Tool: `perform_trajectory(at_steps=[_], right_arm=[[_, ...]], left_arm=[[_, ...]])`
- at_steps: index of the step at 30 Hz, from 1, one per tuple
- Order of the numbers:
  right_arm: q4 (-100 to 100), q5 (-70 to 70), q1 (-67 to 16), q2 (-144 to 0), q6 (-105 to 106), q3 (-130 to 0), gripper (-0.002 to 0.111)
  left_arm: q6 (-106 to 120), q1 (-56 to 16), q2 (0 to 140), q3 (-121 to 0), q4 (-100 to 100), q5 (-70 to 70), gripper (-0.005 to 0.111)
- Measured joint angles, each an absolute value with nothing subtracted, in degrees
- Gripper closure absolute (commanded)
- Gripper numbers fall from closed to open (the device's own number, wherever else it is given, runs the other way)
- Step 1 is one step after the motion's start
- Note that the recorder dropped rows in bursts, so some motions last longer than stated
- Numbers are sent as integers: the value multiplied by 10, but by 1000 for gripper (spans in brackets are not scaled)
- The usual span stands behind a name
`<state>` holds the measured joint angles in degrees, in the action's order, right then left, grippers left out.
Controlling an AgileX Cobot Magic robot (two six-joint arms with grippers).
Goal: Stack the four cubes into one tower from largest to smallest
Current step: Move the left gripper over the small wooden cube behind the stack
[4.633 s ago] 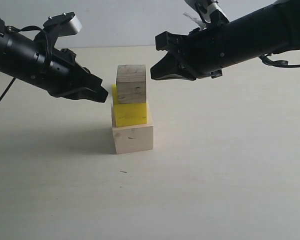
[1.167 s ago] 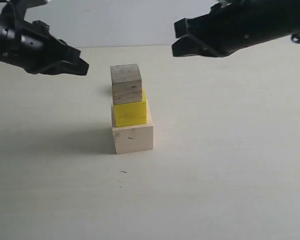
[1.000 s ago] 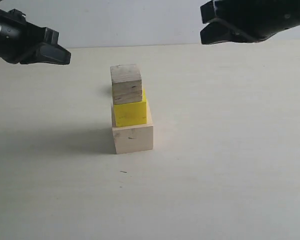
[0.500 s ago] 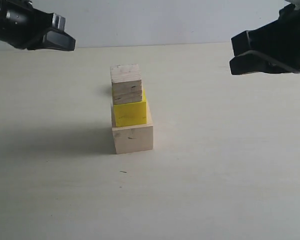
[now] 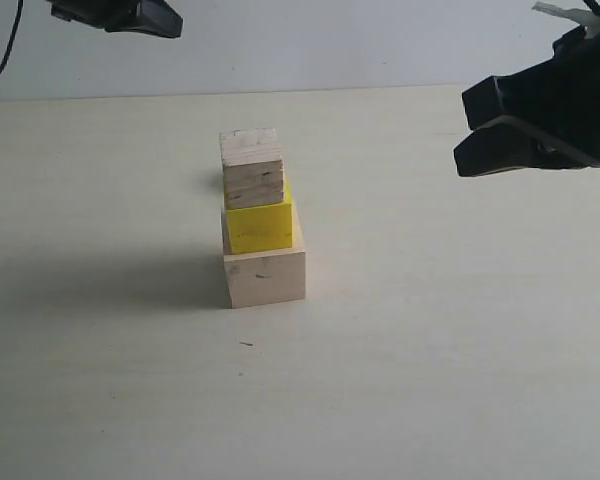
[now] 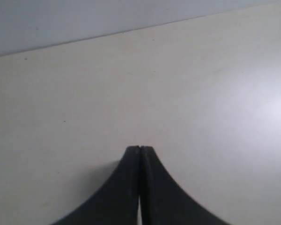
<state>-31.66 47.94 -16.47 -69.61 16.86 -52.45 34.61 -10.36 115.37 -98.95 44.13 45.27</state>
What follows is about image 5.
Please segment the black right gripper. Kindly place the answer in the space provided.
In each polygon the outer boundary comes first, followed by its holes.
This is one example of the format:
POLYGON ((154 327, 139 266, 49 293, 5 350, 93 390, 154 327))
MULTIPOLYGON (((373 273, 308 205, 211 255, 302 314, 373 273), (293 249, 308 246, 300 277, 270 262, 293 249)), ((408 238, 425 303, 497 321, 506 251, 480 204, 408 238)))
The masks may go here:
POLYGON ((600 168, 600 34, 577 27, 549 60, 487 77, 461 98, 470 134, 453 150, 459 176, 600 168))

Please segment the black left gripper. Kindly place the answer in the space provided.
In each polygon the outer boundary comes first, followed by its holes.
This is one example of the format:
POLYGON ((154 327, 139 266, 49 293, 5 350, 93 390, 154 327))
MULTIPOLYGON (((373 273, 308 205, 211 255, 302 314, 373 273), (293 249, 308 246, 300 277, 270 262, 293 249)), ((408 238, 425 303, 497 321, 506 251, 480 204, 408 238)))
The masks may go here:
POLYGON ((181 37, 183 18, 166 1, 52 0, 51 15, 108 33, 130 32, 158 38, 181 37))

